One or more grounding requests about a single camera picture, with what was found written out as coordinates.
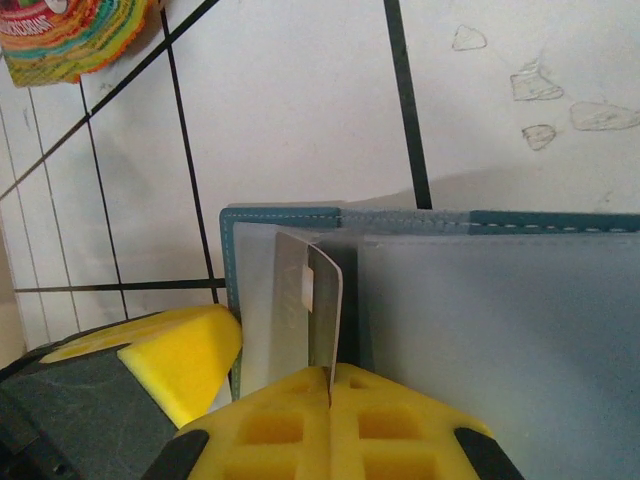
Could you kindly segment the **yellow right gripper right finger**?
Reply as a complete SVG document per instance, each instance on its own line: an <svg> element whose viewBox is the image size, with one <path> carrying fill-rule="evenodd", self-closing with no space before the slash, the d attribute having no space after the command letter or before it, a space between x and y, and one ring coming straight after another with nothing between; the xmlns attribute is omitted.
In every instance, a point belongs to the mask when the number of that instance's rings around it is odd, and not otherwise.
<svg viewBox="0 0 640 480"><path fill-rule="evenodd" d="M332 386L332 479L521 479L479 419L362 368Z"/></svg>

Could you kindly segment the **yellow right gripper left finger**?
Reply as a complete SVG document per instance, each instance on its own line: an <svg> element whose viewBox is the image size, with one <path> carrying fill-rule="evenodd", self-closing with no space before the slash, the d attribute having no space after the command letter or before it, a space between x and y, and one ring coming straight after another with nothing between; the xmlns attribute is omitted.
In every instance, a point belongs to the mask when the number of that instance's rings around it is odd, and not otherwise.
<svg viewBox="0 0 640 480"><path fill-rule="evenodd" d="M307 367L183 426L144 479L328 479L326 372Z"/></svg>

